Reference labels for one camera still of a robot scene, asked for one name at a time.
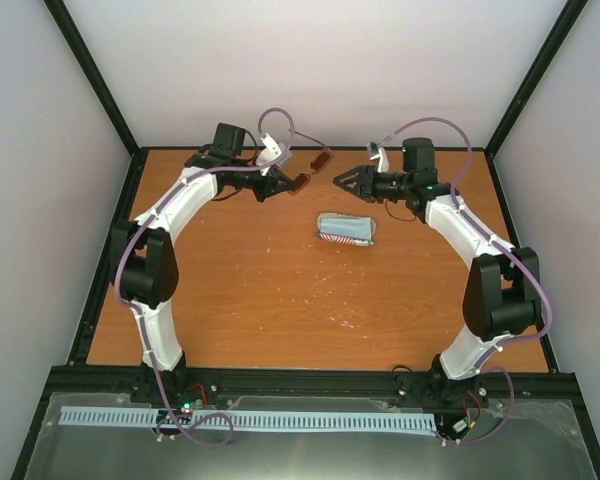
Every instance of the white wall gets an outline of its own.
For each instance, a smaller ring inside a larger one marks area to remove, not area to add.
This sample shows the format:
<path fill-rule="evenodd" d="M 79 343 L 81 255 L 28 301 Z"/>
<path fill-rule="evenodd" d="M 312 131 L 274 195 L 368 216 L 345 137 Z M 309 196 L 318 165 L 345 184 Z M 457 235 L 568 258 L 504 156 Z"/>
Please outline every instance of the white wall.
<path fill-rule="evenodd" d="M 127 164 L 44 3 L 0 2 L 0 479 L 66 362 Z"/>
<path fill-rule="evenodd" d="M 560 367 L 600 441 L 600 1 L 589 2 L 496 158 L 521 240 L 540 255 Z"/>
<path fill-rule="evenodd" d="M 66 3 L 141 145 L 255 130 L 275 105 L 332 145 L 439 115 L 484 147 L 565 0 Z M 413 134 L 464 146 L 444 126 Z"/>

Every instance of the purple cable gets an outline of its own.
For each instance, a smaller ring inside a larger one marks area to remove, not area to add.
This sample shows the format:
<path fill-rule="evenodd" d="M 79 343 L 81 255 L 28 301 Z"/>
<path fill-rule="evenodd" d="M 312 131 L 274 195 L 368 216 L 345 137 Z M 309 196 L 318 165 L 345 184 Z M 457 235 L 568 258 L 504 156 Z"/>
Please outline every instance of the purple cable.
<path fill-rule="evenodd" d="M 464 177 L 464 175 L 469 170 L 469 167 L 471 166 L 471 161 L 473 159 L 471 142 L 469 141 L 469 137 L 467 136 L 467 134 L 458 125 L 456 125 L 455 123 L 453 123 L 450 120 L 447 120 L 446 118 L 424 117 L 424 118 L 419 118 L 417 120 L 414 120 L 412 122 L 404 124 L 403 126 L 398 128 L 395 132 L 393 132 L 391 135 L 387 136 L 384 140 L 382 140 L 382 142 L 380 142 L 380 146 L 383 146 L 387 142 L 391 141 L 396 135 L 400 134 L 402 131 L 406 130 L 407 128 L 413 127 L 414 125 L 418 125 L 419 123 L 424 123 L 424 122 L 444 123 L 445 125 L 450 126 L 456 132 L 458 132 L 460 134 L 460 136 L 462 137 L 462 140 L 464 140 L 464 143 L 467 146 L 467 161 L 465 162 L 464 167 L 462 167 L 462 170 L 460 171 L 460 173 L 458 173 L 456 178 L 454 178 L 453 181 L 451 182 L 451 200 L 453 201 L 453 204 L 455 205 L 455 207 L 459 209 L 459 212 L 460 212 L 460 215 L 462 216 L 462 218 L 464 218 L 473 228 L 475 228 L 475 230 L 485 240 L 490 241 L 490 243 L 498 251 L 500 251 L 505 257 L 507 257 L 507 259 L 511 263 L 513 263 L 522 272 L 522 274 L 527 278 L 529 283 L 531 283 L 531 285 L 533 285 L 533 288 L 535 288 L 536 292 L 538 292 L 538 296 L 540 297 L 540 301 L 542 302 L 542 306 L 544 307 L 545 323 L 544 323 L 544 327 L 542 327 L 541 330 L 539 330 L 538 332 L 531 334 L 531 335 L 506 338 L 506 339 L 502 340 L 497 345 L 497 347 L 501 347 L 502 345 L 507 344 L 507 343 L 524 342 L 527 340 L 536 340 L 536 339 L 544 336 L 549 331 L 549 329 L 551 328 L 551 324 L 553 323 L 553 311 L 551 309 L 551 304 L 549 303 L 549 298 L 547 297 L 547 294 L 545 293 L 544 289 L 540 285 L 540 282 L 538 282 L 538 280 L 533 276 L 531 271 L 529 271 L 529 269 L 515 255 L 513 255 L 509 250 L 507 250 L 507 248 L 504 247 L 504 245 L 502 245 L 500 242 L 498 242 L 496 240 L 492 241 L 491 235 L 489 235 L 489 233 L 485 229 L 483 229 L 480 226 L 480 224 L 471 217 L 471 215 L 466 213 L 464 210 L 460 209 L 460 202 L 458 201 L 458 198 L 456 196 L 456 186 L 458 185 L 458 182 L 462 179 L 462 177 Z M 492 347 L 489 350 L 487 350 L 475 363 L 474 368 L 479 370 L 480 367 L 482 367 L 482 365 L 484 364 L 484 362 L 493 354 L 494 350 L 497 350 L 497 347 Z"/>
<path fill-rule="evenodd" d="M 231 418 L 224 413 L 220 413 L 220 412 L 210 413 L 209 415 L 200 418 L 193 425 L 190 425 L 187 428 L 184 428 L 182 426 L 182 424 L 180 423 L 180 421 L 178 419 L 178 416 L 175 413 L 173 413 L 173 410 L 171 409 L 171 404 L 169 403 L 169 398 L 167 397 L 167 392 L 164 388 L 164 384 L 162 383 L 162 377 L 160 375 L 160 370 L 158 370 L 158 367 L 156 366 L 158 364 L 158 359 L 156 358 L 156 355 L 153 353 L 153 350 L 151 350 L 151 347 L 149 346 L 150 345 L 149 344 L 149 334 L 147 333 L 147 326 L 144 323 L 144 317 L 140 317 L 140 319 L 138 320 L 138 324 L 140 325 L 140 333 L 142 335 L 142 340 L 144 341 L 144 344 L 147 347 L 147 350 L 149 351 L 149 358 L 151 359 L 151 365 L 153 365 L 153 373 L 156 377 L 156 383 L 158 384 L 158 390 L 160 390 L 160 397 L 162 398 L 164 407 L 167 409 L 167 415 L 171 419 L 171 422 L 173 422 L 173 425 L 175 427 L 177 427 L 178 430 L 180 430 L 181 435 L 184 435 L 188 440 L 191 440 L 193 443 L 200 445 L 201 447 L 217 448 L 217 447 L 222 447 L 222 446 L 226 445 L 227 443 L 229 443 L 229 441 L 233 437 L 233 422 L 231 421 Z M 204 423 L 207 420 L 207 418 L 211 418 L 211 417 L 220 417 L 220 418 L 223 418 L 224 420 L 226 420 L 227 424 L 229 425 L 229 434 L 225 438 L 223 438 L 218 443 L 209 443 L 209 442 L 205 442 L 203 440 L 198 440 L 197 438 L 189 435 L 189 430 L 193 430 L 198 425 Z"/>
<path fill-rule="evenodd" d="M 504 414 L 504 416 L 502 417 L 502 420 L 500 420 L 500 423 L 498 423 L 498 425 L 496 425 L 493 428 L 493 430 L 491 430 L 489 433 L 483 435 L 480 438 L 475 438 L 473 440 L 460 441 L 460 443 L 458 445 L 471 446 L 471 445 L 477 445 L 479 443 L 484 442 L 485 440 L 488 440 L 489 438 L 493 437 L 496 433 L 498 433 L 500 430 L 502 430 L 504 428 L 505 424 L 509 421 L 509 418 L 511 417 L 511 411 L 513 410 L 513 405 L 515 402 L 513 381 L 511 380 L 511 375 L 509 375 L 509 372 L 507 372 L 503 367 L 493 367 L 493 368 L 490 368 L 489 370 L 485 370 L 483 373 L 490 373 L 490 372 L 494 372 L 494 371 L 502 372 L 502 374 L 504 375 L 504 378 L 507 380 L 507 384 L 509 385 L 509 407 L 507 408 L 507 413 Z M 446 440 L 445 438 L 441 437 L 438 432 L 436 432 L 436 438 L 438 438 L 438 440 L 441 440 L 443 442 L 446 441 L 446 442 L 453 443 L 452 440 Z"/>
<path fill-rule="evenodd" d="M 142 313 L 142 310 L 139 307 L 137 307 L 136 305 L 133 305 L 131 302 L 127 302 L 126 300 L 124 300 L 122 298 L 122 295 L 120 293 L 120 283 L 122 280 L 122 272 L 124 270 L 125 265 L 129 261 L 131 252 L 133 252 L 135 245 L 138 243 L 138 240 L 140 239 L 140 236 L 149 227 L 151 222 L 153 222 L 153 220 L 155 220 L 156 215 L 160 214 L 160 212 L 162 212 L 162 210 L 169 204 L 169 202 L 171 202 L 171 200 L 187 184 L 191 183 L 192 181 L 196 180 L 197 178 L 202 177 L 203 175 L 211 175 L 211 174 L 220 173 L 220 172 L 254 172 L 254 171 L 262 170 L 264 168 L 267 168 L 267 167 L 270 167 L 270 166 L 276 164 L 279 159 L 283 158 L 284 155 L 286 155 L 286 153 L 291 148 L 291 145 L 293 144 L 293 141 L 295 139 L 295 124 L 294 124 L 293 118 L 291 118 L 291 115 L 289 114 L 289 112 L 287 112 L 286 110 L 279 108 L 279 107 L 268 108 L 267 110 L 262 112 L 262 115 L 260 115 L 260 118 L 258 119 L 258 131 L 260 132 L 260 135 L 262 136 L 263 135 L 262 123 L 263 123 L 265 117 L 273 112 L 281 113 L 282 115 L 284 115 L 287 118 L 287 121 L 289 122 L 289 140 L 288 140 L 287 144 L 285 145 L 284 149 L 282 150 L 282 152 L 280 153 L 280 155 L 278 155 L 276 158 L 274 158 L 270 162 L 265 163 L 264 165 L 246 166 L 246 167 L 213 167 L 213 168 L 209 168 L 207 170 L 200 170 L 200 171 L 194 173 L 193 175 L 186 177 L 185 182 L 180 182 L 175 187 L 173 187 L 164 196 L 162 201 L 156 206 L 155 214 L 149 215 L 149 217 L 147 217 L 147 219 L 140 225 L 140 227 L 138 228 L 136 233 L 131 237 L 131 240 L 129 240 L 129 243 L 127 244 L 127 247 L 125 248 L 124 252 L 122 253 L 122 257 L 120 258 L 120 264 L 118 265 L 118 269 L 116 270 L 116 275 L 115 275 L 114 282 L 113 282 L 114 295 L 115 295 L 115 298 L 118 301 L 118 303 L 131 308 L 138 315 L 140 315 Z M 226 416 L 224 414 L 215 414 L 215 413 L 210 414 L 210 416 L 211 415 L 213 415 L 213 416 L 224 415 L 224 417 L 226 417 L 227 423 L 229 424 L 229 435 L 227 436 L 227 438 L 225 438 L 222 442 L 220 442 L 218 444 L 210 444 L 210 443 L 202 442 L 200 440 L 195 439 L 194 437 L 189 435 L 187 430 L 184 429 L 184 427 L 180 424 L 180 422 L 176 418 L 176 415 L 171 411 L 171 405 L 169 403 L 169 399 L 167 398 L 167 394 L 166 394 L 164 385 L 162 383 L 162 377 L 160 375 L 160 370 L 158 370 L 158 367 L 157 367 L 158 362 L 157 362 L 156 356 L 153 353 L 153 350 L 151 348 L 151 342 L 149 341 L 149 335 L 147 333 L 147 327 L 145 325 L 144 317 L 141 316 L 139 318 L 138 324 L 140 325 L 140 332 L 142 335 L 142 340 L 144 342 L 145 348 L 149 352 L 149 358 L 151 359 L 153 373 L 156 377 L 158 389 L 160 390 L 160 396 L 162 397 L 162 401 L 165 405 L 165 408 L 167 409 L 167 413 L 169 415 L 169 418 L 171 418 L 171 421 L 173 422 L 173 424 L 176 427 L 178 427 L 178 430 L 180 430 L 180 433 L 182 435 L 184 435 L 186 438 L 188 438 L 189 440 L 191 440 L 192 442 L 194 442 L 198 445 L 205 446 L 205 447 L 219 447 L 219 446 L 225 445 L 227 442 L 229 442 L 229 440 L 233 436 L 233 422 L 231 421 L 231 419 L 228 416 Z M 194 425 L 190 426 L 189 429 L 195 428 L 195 426 L 197 426 L 197 425 L 194 424 Z"/>

